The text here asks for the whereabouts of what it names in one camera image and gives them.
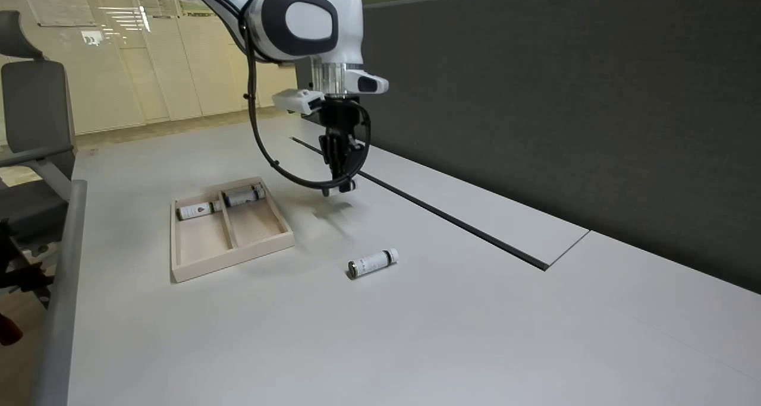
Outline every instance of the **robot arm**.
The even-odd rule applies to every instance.
[[[255,63],[312,59],[311,90],[285,90],[273,97],[275,105],[303,114],[318,112],[326,134],[320,146],[332,181],[310,182],[296,178],[270,159],[261,144],[253,105],[250,116],[259,148],[270,165],[287,178],[307,187],[327,190],[354,188],[351,177],[367,156],[367,144],[354,140],[354,127],[369,116],[359,105],[360,94],[382,94],[388,81],[362,68],[362,0],[202,0],[225,23],[237,46],[249,59],[250,76]],[[250,78],[249,95],[256,79]]]

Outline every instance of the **wooden tray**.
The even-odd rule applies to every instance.
[[[207,216],[177,219],[176,209],[222,199],[222,190],[261,183],[266,197],[225,208]],[[207,187],[201,195],[175,200],[171,211],[171,272],[174,281],[187,279],[293,247],[291,227],[278,211],[261,178]]]

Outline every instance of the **table surface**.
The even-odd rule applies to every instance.
[[[261,129],[284,167],[328,174],[289,140],[312,125]],[[505,198],[416,189],[526,252],[562,254],[546,272],[369,181],[329,198],[291,184],[248,125],[82,153],[69,404],[761,404],[761,297]],[[457,183],[382,152],[367,171],[402,190]],[[171,200],[252,176],[296,246],[173,284]],[[397,265],[345,276],[388,247]]]

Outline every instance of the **floor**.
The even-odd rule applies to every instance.
[[[260,118],[277,117],[283,114],[282,111],[275,108],[261,108],[256,113]],[[239,124],[240,122],[248,122],[247,112],[241,111],[185,119],[184,121],[160,122],[160,124],[124,130],[90,133],[77,136],[76,145],[79,152],[92,152],[114,143],[168,136],[222,125]],[[37,179],[39,177],[25,167],[0,168],[0,180],[9,187]],[[49,272],[52,271],[55,271],[54,267],[49,269]],[[12,292],[9,294],[0,293],[0,314],[9,317],[24,332],[24,337],[16,344],[0,347],[0,404],[24,406],[30,404],[31,401],[36,363],[41,348],[45,311],[32,292]]]

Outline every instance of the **black cable channel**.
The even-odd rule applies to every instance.
[[[296,141],[296,143],[304,146],[305,148],[311,150],[312,152],[316,152],[320,155],[323,154],[323,152],[321,152],[320,149],[310,145],[309,143],[306,143],[306,141],[299,140],[296,137],[291,137],[291,140]],[[483,241],[486,241],[492,246],[495,246],[503,251],[508,252],[509,254],[512,254],[514,257],[517,257],[518,259],[521,259],[523,262],[528,263],[528,265],[539,268],[541,270],[547,270],[547,268],[549,268],[549,265],[547,265],[547,263],[542,262],[541,260],[537,259],[536,257],[533,257],[532,255],[526,253],[525,251],[521,251],[517,248],[514,248],[510,244],[505,243],[504,241],[499,240],[487,234],[486,232],[483,232],[482,230],[478,228],[475,228],[471,225],[466,224],[462,220],[457,219],[457,217],[451,216],[450,214],[445,213],[444,211],[441,211],[438,208],[435,208],[429,203],[426,203],[423,200],[419,200],[418,198],[415,198],[412,195],[407,194],[407,192],[397,189],[394,186],[391,186],[390,184],[386,183],[385,181],[382,181],[379,178],[376,178],[375,176],[369,175],[368,173],[365,173],[364,171],[359,171],[358,175],[362,176],[363,178],[366,178],[367,180],[377,184],[380,187],[383,187],[383,189],[389,190],[389,192],[399,195],[405,200],[410,201],[410,203],[413,203],[416,206],[419,206],[421,208],[426,209],[427,211],[430,211],[431,213],[434,213],[436,216],[441,217],[441,219],[444,219],[450,224],[453,224],[459,228],[462,228],[468,233],[471,233],[472,235],[475,235],[476,237],[483,239]]]

